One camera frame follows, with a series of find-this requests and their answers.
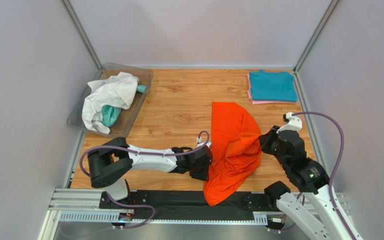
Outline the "orange t-shirt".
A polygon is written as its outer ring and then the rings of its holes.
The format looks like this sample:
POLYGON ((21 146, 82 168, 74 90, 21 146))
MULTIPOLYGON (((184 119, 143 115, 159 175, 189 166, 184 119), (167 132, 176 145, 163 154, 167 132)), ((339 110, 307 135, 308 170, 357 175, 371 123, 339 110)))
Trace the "orange t-shirt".
POLYGON ((203 194, 209 206, 231 196, 261 163, 260 128, 249 112, 233 102, 211 104, 212 164, 203 194))

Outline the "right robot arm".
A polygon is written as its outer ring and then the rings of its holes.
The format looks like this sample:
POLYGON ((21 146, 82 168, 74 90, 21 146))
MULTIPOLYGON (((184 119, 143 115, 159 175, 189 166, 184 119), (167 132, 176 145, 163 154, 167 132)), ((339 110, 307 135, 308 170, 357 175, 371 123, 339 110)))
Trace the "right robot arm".
POLYGON ((311 240, 362 239, 334 195, 329 175, 320 163, 307 156, 297 130, 275 125, 258 140, 261 151, 277 159, 288 180, 317 215, 305 208, 281 181, 264 189, 268 204, 285 213, 311 240))

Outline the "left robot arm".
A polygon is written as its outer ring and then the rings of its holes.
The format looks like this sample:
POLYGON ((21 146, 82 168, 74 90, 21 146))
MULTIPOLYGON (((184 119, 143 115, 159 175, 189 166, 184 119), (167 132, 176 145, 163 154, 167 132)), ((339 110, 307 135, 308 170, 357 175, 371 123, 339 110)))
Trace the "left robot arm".
POLYGON ((212 142, 197 138, 196 148, 172 147, 147 149, 127 144, 124 137, 117 137, 104 145, 92 147, 80 158, 88 161, 91 187, 104 189, 114 200, 123 200, 130 194, 130 187, 123 176, 129 171, 153 170, 164 173, 185 174, 192 179, 207 181, 213 161, 212 142))

